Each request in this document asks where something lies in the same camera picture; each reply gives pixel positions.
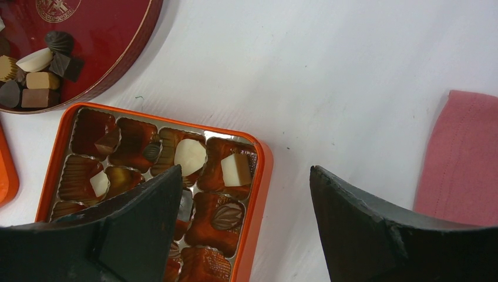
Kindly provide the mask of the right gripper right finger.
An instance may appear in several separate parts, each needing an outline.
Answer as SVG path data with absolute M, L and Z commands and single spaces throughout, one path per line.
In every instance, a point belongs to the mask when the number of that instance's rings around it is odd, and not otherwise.
M 415 213 L 321 166 L 309 186 L 332 281 L 497 280 L 497 227 Z

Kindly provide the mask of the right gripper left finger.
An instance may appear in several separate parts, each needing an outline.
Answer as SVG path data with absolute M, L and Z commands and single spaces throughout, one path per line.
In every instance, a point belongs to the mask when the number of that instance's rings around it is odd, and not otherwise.
M 173 166 L 49 223 L 1 228 L 2 281 L 162 281 L 182 194 Z

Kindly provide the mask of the dark square chocolate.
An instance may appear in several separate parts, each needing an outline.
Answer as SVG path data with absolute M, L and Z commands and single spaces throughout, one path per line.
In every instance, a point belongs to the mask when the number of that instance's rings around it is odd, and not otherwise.
M 188 223 L 193 210 L 193 193 L 190 190 L 182 190 L 177 220 Z

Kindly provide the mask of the dark ribbed chocolate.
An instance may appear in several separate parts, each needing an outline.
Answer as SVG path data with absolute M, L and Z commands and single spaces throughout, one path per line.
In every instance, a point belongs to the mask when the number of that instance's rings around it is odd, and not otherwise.
M 151 163 L 155 163 L 161 153 L 161 143 L 151 142 L 142 151 L 142 156 Z

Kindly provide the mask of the brown leaf chocolate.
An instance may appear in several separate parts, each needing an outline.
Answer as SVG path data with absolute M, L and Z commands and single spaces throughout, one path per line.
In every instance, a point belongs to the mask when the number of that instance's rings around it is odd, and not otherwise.
M 212 218 L 211 225 L 216 230 L 231 230 L 243 222 L 244 208 L 237 203 L 226 203 L 218 207 Z

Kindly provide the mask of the white rounded chocolate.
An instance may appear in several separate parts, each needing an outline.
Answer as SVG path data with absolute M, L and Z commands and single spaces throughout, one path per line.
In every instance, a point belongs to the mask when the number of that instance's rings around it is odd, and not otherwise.
M 189 176 L 204 166 L 206 156 L 206 148 L 201 142 L 183 139 L 176 147 L 174 164 L 181 166 L 182 176 Z

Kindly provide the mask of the orange compartment chocolate box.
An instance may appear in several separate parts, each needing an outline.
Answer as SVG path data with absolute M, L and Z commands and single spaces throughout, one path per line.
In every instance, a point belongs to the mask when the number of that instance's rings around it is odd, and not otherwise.
M 63 114 L 36 221 L 79 212 L 176 164 L 186 169 L 165 281 L 248 281 L 273 155 L 254 136 L 78 103 Z

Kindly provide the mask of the white square chocolate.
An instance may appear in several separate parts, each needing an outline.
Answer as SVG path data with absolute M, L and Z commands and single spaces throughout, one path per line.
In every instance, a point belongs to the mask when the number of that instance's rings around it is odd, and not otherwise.
M 252 183 L 246 155 L 233 153 L 221 160 L 223 182 L 226 187 L 245 186 Z

